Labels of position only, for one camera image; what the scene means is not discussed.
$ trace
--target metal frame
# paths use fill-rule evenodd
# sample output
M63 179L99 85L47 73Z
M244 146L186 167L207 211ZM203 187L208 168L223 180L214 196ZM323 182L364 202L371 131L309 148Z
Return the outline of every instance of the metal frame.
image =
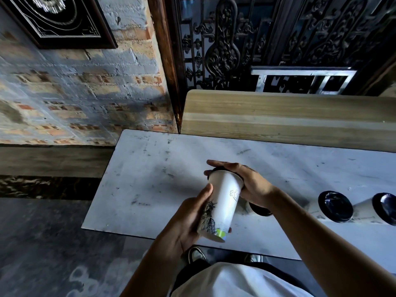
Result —
M268 75L279 75L279 76L314 76L311 86L318 79L318 76L324 76L321 81L316 94L342 94L344 89L347 87L349 82L355 75L356 70L351 68L313 68L304 66L253 66L251 67L252 75L259 75L257 80L256 92L263 92L265 81ZM324 87L329 81L331 76L346 76L344 83L341 85L338 91L325 91Z

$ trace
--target gray floor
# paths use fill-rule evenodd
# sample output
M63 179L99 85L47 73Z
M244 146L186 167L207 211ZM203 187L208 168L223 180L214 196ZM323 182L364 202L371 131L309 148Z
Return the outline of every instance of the gray floor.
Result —
M119 296L152 241L81 229L89 205L0 198L0 296ZM211 263L233 254L203 250ZM266 260L325 296L303 262Z

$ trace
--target hand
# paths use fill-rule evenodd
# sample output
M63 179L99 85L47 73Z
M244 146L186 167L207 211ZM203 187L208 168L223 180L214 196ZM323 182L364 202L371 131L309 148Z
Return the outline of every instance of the hand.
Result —
M258 172L246 165L210 159L206 163L212 167L224 166L226 169L241 175L245 185L241 190L240 196L255 205L268 208L267 203L269 199L279 190ZM206 170L204 172L206 176L209 176L210 173L212 173L212 170Z
M163 230L176 240L176 245L181 248L180 255L199 239L198 222L212 191L213 185L208 183L197 197L184 200Z

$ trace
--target shoe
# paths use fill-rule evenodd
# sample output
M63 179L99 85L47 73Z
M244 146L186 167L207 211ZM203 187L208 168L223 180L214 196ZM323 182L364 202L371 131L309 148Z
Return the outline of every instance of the shoe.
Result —
M245 256L244 263L264 263L264 255L248 253Z
M190 248L188 258L189 258L189 264L195 262L197 259L206 260L206 257L202 252L202 250L196 246Z

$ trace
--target table top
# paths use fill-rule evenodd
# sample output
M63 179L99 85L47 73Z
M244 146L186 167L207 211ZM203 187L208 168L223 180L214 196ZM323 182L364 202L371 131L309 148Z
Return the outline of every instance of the table top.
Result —
M326 190L352 204L396 194L394 153L124 130L82 228L155 238L181 202L207 183L207 159L246 164L301 205ZM396 273L396 227L326 225ZM238 205L231 227L225 243L201 238L198 245L300 259L273 216L247 214Z

